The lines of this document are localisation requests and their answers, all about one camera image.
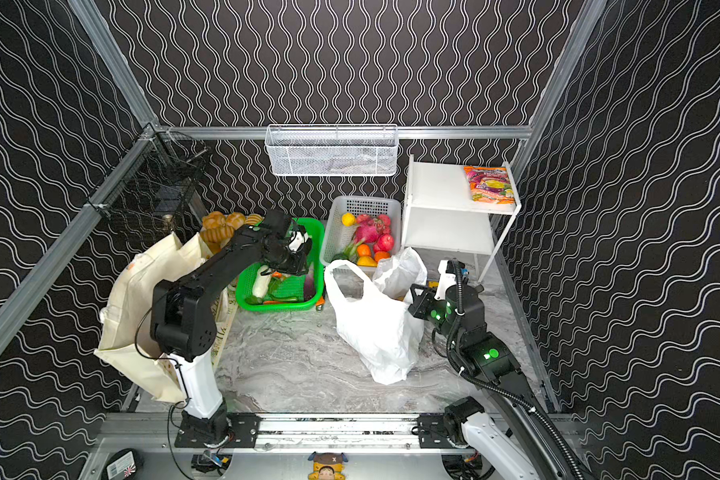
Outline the green plastic basket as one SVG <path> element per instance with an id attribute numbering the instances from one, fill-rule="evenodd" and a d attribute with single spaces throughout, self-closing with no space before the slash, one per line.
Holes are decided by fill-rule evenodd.
<path id="1" fill-rule="evenodd" d="M 314 218 L 297 218 L 296 222 L 305 228 L 312 240 L 312 249 L 308 254 L 308 268 L 311 264 L 315 267 L 316 295 L 309 301 L 304 300 L 303 284 L 306 273 L 305 275 L 287 275 L 282 280 L 272 278 L 266 297 L 260 301 L 254 300 L 251 288 L 257 270 L 263 265 L 256 263 L 247 268 L 237 279 L 235 299 L 241 309 L 255 313 L 305 311 L 314 309 L 323 297 L 325 267 L 320 260 L 320 251 L 323 246 L 325 227 Z"/>

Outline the cream floral tote bag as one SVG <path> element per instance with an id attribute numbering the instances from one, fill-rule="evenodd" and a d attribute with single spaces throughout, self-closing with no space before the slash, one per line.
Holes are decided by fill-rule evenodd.
<path id="1" fill-rule="evenodd" d="M 216 327 L 216 338 L 199 367 L 180 359 L 182 366 L 177 370 L 150 331 L 157 318 L 154 303 L 162 297 L 154 292 L 155 286 L 162 280 L 180 279 L 210 257 L 211 251 L 199 234 L 186 242 L 174 234 L 164 237 L 131 260 L 99 313 L 103 330 L 94 354 L 156 401 L 182 401 L 186 398 L 183 388 L 187 386 L 191 390 L 191 409 L 216 410 L 223 402 L 214 374 L 237 312 L 237 304 L 226 289 L 211 301 L 210 317 Z"/>

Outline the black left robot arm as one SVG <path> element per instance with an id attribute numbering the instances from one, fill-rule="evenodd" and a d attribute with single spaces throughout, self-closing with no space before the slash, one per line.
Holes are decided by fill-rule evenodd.
<path id="1" fill-rule="evenodd" d="M 287 275 L 306 274 L 313 243 L 305 226 L 282 211 L 270 210 L 258 224 L 242 226 L 195 270 L 155 285 L 150 337 L 175 365 L 190 418 L 205 421 L 226 414 L 211 361 L 217 336 L 214 303 L 255 264 Z"/>

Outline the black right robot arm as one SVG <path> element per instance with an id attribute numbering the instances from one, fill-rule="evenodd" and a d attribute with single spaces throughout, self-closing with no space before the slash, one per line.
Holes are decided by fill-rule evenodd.
<path id="1" fill-rule="evenodd" d="M 410 287 L 413 317 L 427 320 L 445 337 L 445 356 L 455 373 L 486 394 L 512 431 L 499 428 L 472 397 L 446 407 L 446 439 L 467 446 L 505 479 L 592 479 L 561 431 L 535 399 L 519 361 L 488 330 L 479 290 L 456 283 L 443 296 L 423 285 Z"/>

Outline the white plastic grocery bag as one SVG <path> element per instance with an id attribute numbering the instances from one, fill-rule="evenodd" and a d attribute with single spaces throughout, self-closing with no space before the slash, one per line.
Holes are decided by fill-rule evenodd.
<path id="1" fill-rule="evenodd" d="M 337 260 L 324 276 L 336 331 L 359 354 L 373 380 L 382 385 L 405 380 L 418 362 L 425 331 L 425 323 L 409 312 L 410 288 L 427 280 L 420 255 L 407 247 L 383 260 L 372 276 Z"/>

